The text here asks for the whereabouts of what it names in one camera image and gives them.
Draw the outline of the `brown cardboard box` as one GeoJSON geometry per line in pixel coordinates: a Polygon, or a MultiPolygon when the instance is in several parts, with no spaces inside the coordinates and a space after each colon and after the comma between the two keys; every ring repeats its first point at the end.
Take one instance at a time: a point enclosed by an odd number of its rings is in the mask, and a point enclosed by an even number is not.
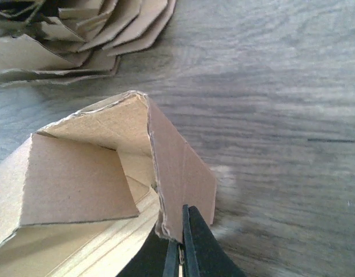
{"type": "Polygon", "coordinates": [[[0,276],[117,276],[183,206],[214,219],[217,179],[151,98],[128,91],[32,133],[0,164],[0,276]]]}

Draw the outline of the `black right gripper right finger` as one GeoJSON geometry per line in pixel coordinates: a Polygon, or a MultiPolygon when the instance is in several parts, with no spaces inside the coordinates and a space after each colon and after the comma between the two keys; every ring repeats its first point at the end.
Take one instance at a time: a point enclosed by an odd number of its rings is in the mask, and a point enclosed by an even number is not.
{"type": "Polygon", "coordinates": [[[183,206],[183,276],[241,277],[196,206],[183,206]]]}

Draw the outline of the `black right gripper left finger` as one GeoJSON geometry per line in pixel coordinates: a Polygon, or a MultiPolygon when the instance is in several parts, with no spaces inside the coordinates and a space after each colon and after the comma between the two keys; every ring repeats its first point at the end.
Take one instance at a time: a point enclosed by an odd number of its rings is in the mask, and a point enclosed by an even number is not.
{"type": "Polygon", "coordinates": [[[178,275],[178,243],[160,238],[153,226],[137,254],[117,277],[172,277],[178,275]]]}

